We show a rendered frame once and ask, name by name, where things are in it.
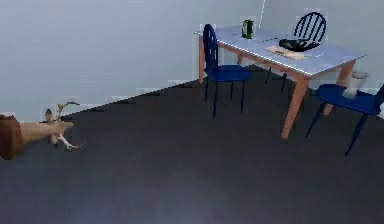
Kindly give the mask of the blue chair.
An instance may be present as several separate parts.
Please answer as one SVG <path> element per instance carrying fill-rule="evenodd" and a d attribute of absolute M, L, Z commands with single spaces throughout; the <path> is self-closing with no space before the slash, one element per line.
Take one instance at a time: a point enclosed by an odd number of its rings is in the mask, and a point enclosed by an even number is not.
<path fill-rule="evenodd" d="M 376 94 L 370 94 L 358 90 L 354 98 L 343 96 L 346 87 L 337 84 L 323 84 L 315 91 L 315 96 L 321 100 L 320 106 L 316 111 L 305 137 L 308 137 L 312 128 L 317 123 L 320 113 L 325 109 L 327 104 L 336 105 L 362 114 L 356 128 L 352 134 L 351 142 L 348 149 L 344 153 L 347 156 L 352 150 L 363 125 L 369 116 L 377 116 L 381 113 L 381 105 L 384 103 L 384 84 L 380 87 Z"/>
<path fill-rule="evenodd" d="M 242 92 L 245 92 L 245 82 L 251 77 L 251 72 L 241 65 L 219 65 L 218 64 L 218 42 L 216 33 L 211 24 L 205 24 L 203 29 L 204 46 L 204 72 L 207 78 L 215 83 L 215 94 L 213 103 L 213 117 L 216 116 L 216 105 L 218 98 L 218 84 L 230 82 L 234 87 L 235 82 L 242 83 Z"/>
<path fill-rule="evenodd" d="M 319 45 L 325 35 L 327 22 L 325 17 L 319 12 L 310 12 L 297 22 L 293 39 L 309 39 L 318 42 Z"/>

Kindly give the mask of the green and black mug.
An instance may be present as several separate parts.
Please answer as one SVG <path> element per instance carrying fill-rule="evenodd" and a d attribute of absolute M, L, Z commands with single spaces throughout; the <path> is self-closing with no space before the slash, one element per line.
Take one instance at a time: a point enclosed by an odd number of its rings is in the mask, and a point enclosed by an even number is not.
<path fill-rule="evenodd" d="M 251 39 L 254 31 L 254 20 L 246 19 L 242 22 L 242 38 Z"/>

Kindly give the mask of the tan cutting board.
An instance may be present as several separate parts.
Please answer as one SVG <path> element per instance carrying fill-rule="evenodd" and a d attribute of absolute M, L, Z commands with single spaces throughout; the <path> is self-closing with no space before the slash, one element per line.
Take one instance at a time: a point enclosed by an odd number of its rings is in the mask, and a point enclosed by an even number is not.
<path fill-rule="evenodd" d="M 271 53 L 274 57 L 283 57 L 292 60 L 303 60 L 306 56 L 300 52 L 294 52 L 278 46 L 268 46 L 265 50 Z"/>

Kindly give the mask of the white table with wooden legs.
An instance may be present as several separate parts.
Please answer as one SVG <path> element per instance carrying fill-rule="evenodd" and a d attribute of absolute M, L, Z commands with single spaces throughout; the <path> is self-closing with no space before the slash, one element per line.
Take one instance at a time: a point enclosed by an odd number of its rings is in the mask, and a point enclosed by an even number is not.
<path fill-rule="evenodd" d="M 241 37 L 240 25 L 217 27 L 215 33 L 218 46 L 235 53 L 238 64 L 246 58 L 294 77 L 296 86 L 281 133 L 283 139 L 290 134 L 309 81 L 340 68 L 337 84 L 343 85 L 356 61 L 366 56 L 366 53 L 329 44 L 321 44 L 304 53 L 288 53 L 278 48 L 280 39 L 290 39 L 287 33 L 260 28 L 255 30 L 252 39 Z"/>

